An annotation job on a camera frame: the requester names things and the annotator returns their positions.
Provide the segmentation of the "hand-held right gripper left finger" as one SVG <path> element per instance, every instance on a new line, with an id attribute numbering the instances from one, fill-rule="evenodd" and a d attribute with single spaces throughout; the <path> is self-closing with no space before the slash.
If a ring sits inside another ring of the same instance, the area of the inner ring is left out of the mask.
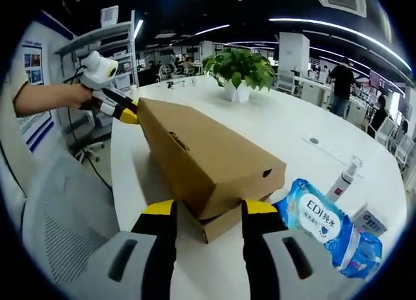
<path id="1" fill-rule="evenodd" d="M 169 299 L 176 261 L 177 203 L 150 204 L 129 232 L 88 259 L 78 299 Z"/>

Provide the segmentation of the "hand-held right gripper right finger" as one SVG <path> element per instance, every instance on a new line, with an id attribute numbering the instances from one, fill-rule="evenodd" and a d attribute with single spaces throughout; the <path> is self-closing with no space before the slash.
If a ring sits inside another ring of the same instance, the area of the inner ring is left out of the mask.
<path id="1" fill-rule="evenodd" d="M 335 298 L 345 278 L 318 241 L 289 230 L 267 202 L 243 200 L 241 216 L 251 299 Z"/>

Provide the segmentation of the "person's left hand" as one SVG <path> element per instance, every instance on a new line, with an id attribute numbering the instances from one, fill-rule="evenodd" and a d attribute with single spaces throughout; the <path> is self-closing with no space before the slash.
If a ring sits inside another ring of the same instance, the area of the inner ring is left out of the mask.
<path id="1" fill-rule="evenodd" d="M 89 110 L 95 106 L 92 90 L 82 84 L 70 85 L 68 107 Z"/>

